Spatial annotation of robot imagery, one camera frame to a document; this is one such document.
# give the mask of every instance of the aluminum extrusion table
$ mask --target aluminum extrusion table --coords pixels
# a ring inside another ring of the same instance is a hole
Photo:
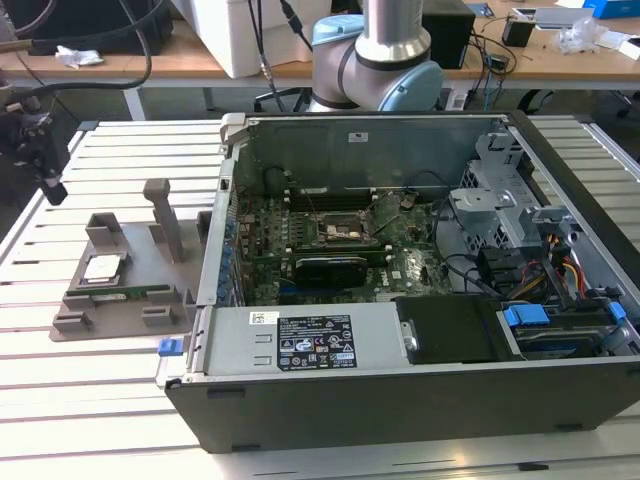
[[[635,164],[594,125],[571,117],[533,120],[640,246]],[[178,218],[195,219],[215,199],[223,158],[218,130],[216,121],[175,121],[106,122],[79,132],[64,174],[67,200],[52,207],[36,194],[2,242],[3,478],[638,476],[640,404],[593,432],[208,455],[155,384],[158,338],[49,341],[48,328],[84,249],[91,213],[114,211],[121,222],[151,221],[152,207],[141,193],[144,181],[167,177]],[[549,193],[542,179],[540,184]],[[339,415],[335,421],[339,428]],[[518,464],[527,462],[549,470],[519,471]]]

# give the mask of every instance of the plastic bag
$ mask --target plastic bag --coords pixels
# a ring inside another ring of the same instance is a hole
[[[597,52],[596,41],[608,28],[596,23],[593,17],[585,17],[573,24],[571,30],[563,28],[553,37],[553,46],[562,53]]]

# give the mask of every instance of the black speaker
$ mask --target black speaker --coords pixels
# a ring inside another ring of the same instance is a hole
[[[422,26],[431,35],[431,60],[441,68],[462,68],[475,19],[462,0],[425,1]]]
[[[128,0],[136,19],[140,19],[153,9],[161,0]],[[13,25],[20,28],[32,22],[45,9],[49,0],[3,0],[5,10]],[[75,37],[107,32],[129,25],[129,19],[118,0],[58,0],[51,16],[35,31],[20,38],[49,39]],[[149,43],[152,55],[162,50],[162,45],[171,36],[173,23],[169,13],[169,4],[162,7],[148,23],[143,32]],[[65,47],[76,50],[98,50],[100,53],[142,54],[142,46],[136,32],[118,39],[101,43],[70,42]],[[55,48],[31,49],[31,55],[51,55]]]

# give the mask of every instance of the yellow wire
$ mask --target yellow wire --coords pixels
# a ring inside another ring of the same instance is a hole
[[[578,290],[578,292],[580,292],[580,287],[578,286],[578,278],[580,277],[578,277],[578,272],[576,271],[576,269],[573,268],[573,265],[569,265],[568,263],[563,263],[562,266],[571,270],[571,272],[573,273],[573,279],[575,280],[576,289]]]
[[[529,290],[531,290],[533,287],[535,287],[536,285],[539,285],[542,281],[544,281],[546,279],[546,277],[544,275],[540,275],[538,278],[536,278],[533,282],[531,282],[529,285],[527,285],[523,290],[521,290],[520,292],[518,292],[516,295],[514,295],[514,299],[518,298],[520,295],[522,295],[523,293],[527,293]]]

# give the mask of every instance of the wooden desk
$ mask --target wooden desk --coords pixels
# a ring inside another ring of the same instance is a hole
[[[489,0],[496,17],[505,17],[512,8],[524,5],[550,6],[553,0],[514,1]],[[488,19],[476,20],[475,28],[482,32]],[[599,21],[599,23],[626,33],[640,34],[638,18]],[[500,41],[504,20],[487,25],[483,34]],[[518,57],[516,70],[509,75],[503,88],[528,89],[586,89],[586,90],[633,90],[640,89],[640,61],[634,62],[617,51],[601,49],[599,53],[562,55],[551,46],[555,32],[534,29],[529,45],[512,50]],[[499,52],[497,46],[489,50]],[[144,58],[132,55],[106,55],[105,62],[95,67],[73,70],[65,67],[53,57],[23,58],[29,67],[45,82],[69,81],[70,79],[100,79],[101,81],[122,82],[140,76],[144,71]],[[0,55],[2,74],[17,86],[33,86],[36,82],[29,76],[14,54]],[[310,86],[311,63],[292,62],[274,67],[274,75],[279,88]],[[466,95],[480,76],[482,62],[476,49],[469,49],[464,66],[460,70],[445,71],[445,88],[451,88],[448,105],[456,98]],[[231,79],[205,48],[195,33],[185,22],[176,22],[173,37],[167,43],[162,55],[153,57],[153,74],[145,84],[152,87],[264,87],[262,76]],[[144,108],[139,92],[124,92],[131,116],[134,120],[144,120]]]

